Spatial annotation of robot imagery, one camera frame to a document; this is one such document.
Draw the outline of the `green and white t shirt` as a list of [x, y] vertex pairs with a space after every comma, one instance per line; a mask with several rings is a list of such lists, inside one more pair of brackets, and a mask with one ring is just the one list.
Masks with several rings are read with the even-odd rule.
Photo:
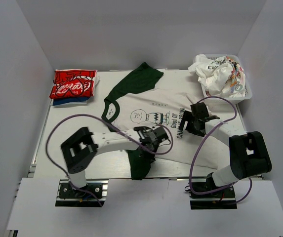
[[167, 126], [172, 133], [173, 148], [158, 158], [191, 164], [195, 166], [218, 168], [218, 155], [212, 146], [223, 143], [209, 137], [196, 159], [193, 156], [203, 140], [202, 137], [181, 131], [179, 124], [190, 105], [199, 101], [192, 93], [161, 89], [156, 83], [164, 73], [142, 63], [137, 69], [124, 77], [104, 99], [105, 108], [101, 118], [119, 130], [129, 130], [137, 126], [149, 128], [158, 124]]

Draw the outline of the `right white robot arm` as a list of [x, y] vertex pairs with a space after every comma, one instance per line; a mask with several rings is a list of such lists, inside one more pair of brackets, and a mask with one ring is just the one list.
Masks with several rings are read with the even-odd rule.
[[227, 120], [222, 121], [220, 117], [210, 115], [204, 102], [192, 104], [191, 110], [184, 112], [179, 128], [203, 138], [193, 159], [198, 157], [203, 144], [210, 136], [229, 148], [230, 164], [209, 174], [202, 191], [195, 191], [193, 183], [189, 183], [191, 192], [196, 195], [217, 197], [239, 180], [272, 170], [272, 162], [262, 134], [258, 131], [246, 132], [236, 129]]

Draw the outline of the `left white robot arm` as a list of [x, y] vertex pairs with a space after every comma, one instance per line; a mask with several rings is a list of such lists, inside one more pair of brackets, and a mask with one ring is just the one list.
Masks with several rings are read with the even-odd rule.
[[60, 146], [71, 182], [71, 192], [77, 197], [87, 193], [85, 170], [95, 156], [119, 150], [140, 150], [140, 146], [156, 152], [166, 140], [168, 134], [161, 126], [139, 126], [108, 133], [93, 133], [87, 127], [80, 128]]

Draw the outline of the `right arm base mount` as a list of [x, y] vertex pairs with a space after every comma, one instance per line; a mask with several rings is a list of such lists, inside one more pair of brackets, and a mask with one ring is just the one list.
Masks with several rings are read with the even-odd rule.
[[[216, 187], [211, 180], [211, 175], [208, 175], [206, 178], [193, 178], [192, 188], [197, 193], [203, 193], [217, 189], [218, 187]], [[184, 191], [189, 193], [191, 210], [237, 209], [233, 185], [217, 192], [197, 195], [191, 191], [190, 185], [188, 184], [185, 186]]]

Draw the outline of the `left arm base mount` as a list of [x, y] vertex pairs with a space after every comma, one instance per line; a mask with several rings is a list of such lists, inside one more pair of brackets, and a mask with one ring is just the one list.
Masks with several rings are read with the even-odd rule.
[[60, 180], [55, 201], [56, 207], [102, 207], [106, 200], [108, 180], [87, 180], [86, 189], [93, 193], [84, 193], [72, 188], [67, 180]]

